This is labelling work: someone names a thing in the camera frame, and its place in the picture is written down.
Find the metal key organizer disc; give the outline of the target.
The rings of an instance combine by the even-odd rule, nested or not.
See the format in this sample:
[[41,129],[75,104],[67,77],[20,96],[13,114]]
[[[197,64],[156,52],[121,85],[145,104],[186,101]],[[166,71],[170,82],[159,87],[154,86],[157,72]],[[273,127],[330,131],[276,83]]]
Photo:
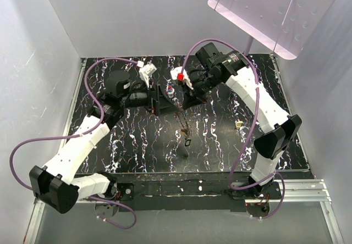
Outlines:
[[184,140],[185,140],[184,146],[189,147],[191,144],[191,136],[192,136],[191,126],[187,122],[187,119],[186,119],[184,113],[175,112],[175,118],[180,125],[180,133],[184,137]]

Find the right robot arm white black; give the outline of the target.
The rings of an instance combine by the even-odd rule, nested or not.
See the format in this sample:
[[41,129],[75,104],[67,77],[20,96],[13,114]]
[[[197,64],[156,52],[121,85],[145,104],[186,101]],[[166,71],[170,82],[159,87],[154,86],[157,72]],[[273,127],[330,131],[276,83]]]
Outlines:
[[263,134],[254,141],[257,158],[248,184],[229,187],[233,191],[248,190],[259,199],[269,192],[279,159],[295,139],[302,119],[297,114],[287,113],[270,96],[246,55],[234,47],[228,54],[223,54],[215,46],[216,42],[214,38],[201,40],[203,47],[196,52],[196,57],[203,71],[187,72],[183,65],[176,75],[176,80],[183,86],[183,109],[206,103],[206,95],[221,83],[240,97],[254,116],[250,131],[259,124]]

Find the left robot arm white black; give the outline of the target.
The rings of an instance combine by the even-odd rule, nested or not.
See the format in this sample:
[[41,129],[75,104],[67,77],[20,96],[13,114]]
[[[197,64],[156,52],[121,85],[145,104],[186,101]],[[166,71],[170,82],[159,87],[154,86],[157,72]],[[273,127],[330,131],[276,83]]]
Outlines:
[[86,134],[71,138],[43,167],[34,166],[30,182],[34,196],[64,214],[81,199],[98,195],[110,200],[116,196],[117,182],[104,171],[76,178],[75,174],[98,143],[107,136],[124,116],[127,108],[145,107],[156,116],[178,111],[161,90],[152,84],[156,67],[145,65],[139,70],[140,79],[132,82],[127,71],[110,74],[105,90],[98,94],[100,106],[94,105],[84,117],[78,131]]

